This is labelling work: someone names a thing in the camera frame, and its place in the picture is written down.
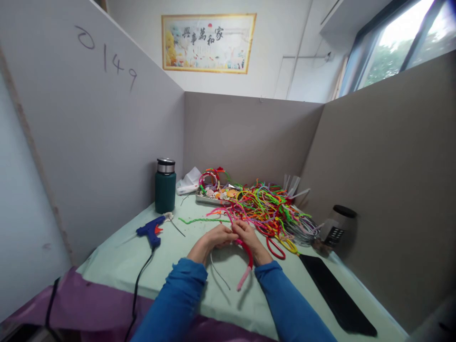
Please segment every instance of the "blue sleeve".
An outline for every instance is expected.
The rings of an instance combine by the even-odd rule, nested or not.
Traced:
[[[255,268],[255,275],[265,293],[281,341],[337,342],[277,261]]]
[[[208,273],[202,264],[182,258],[166,278],[132,342],[181,341],[196,315]]]

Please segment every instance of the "metal tray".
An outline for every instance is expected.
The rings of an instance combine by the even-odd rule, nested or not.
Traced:
[[[237,191],[242,190],[240,187],[237,187],[237,186],[234,186],[231,184],[228,184],[227,188],[235,189]],[[195,198],[196,198],[196,201],[199,203],[211,204],[211,205],[216,205],[219,207],[223,207],[226,204],[230,205],[232,203],[231,201],[227,201],[224,199],[219,200],[219,199],[212,199],[212,198],[206,197],[205,195],[203,195],[201,188],[198,188],[198,190],[196,190]]]

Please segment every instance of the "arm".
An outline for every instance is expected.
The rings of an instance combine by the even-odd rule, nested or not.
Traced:
[[[273,261],[254,229],[236,221],[233,231],[250,247],[259,265],[255,275],[265,293],[281,341],[337,342],[320,316]]]
[[[206,284],[206,257],[214,246],[227,245],[237,238],[238,235],[229,228],[219,225],[199,239],[187,258],[173,265],[165,285],[131,341],[181,341],[196,315]]]

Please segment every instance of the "jar lid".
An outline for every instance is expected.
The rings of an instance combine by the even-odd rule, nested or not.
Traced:
[[[357,215],[357,213],[351,209],[348,209],[347,207],[344,207],[344,206],[341,206],[341,205],[338,205],[336,204],[333,208],[332,208],[336,213],[338,214],[341,214],[341,215],[344,215],[350,219],[354,219]]]
[[[157,158],[159,165],[174,165],[176,162],[169,158]]]

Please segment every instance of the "purple cloth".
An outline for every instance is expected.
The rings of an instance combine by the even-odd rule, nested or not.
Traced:
[[[8,320],[44,325],[52,286],[48,286]],[[130,338],[149,311],[153,300],[138,296],[137,319]],[[81,331],[82,342],[122,342],[132,319],[133,294],[104,285],[90,283],[71,268],[60,280],[54,299],[50,325],[56,329]],[[233,324],[198,315],[184,341],[271,342]]]

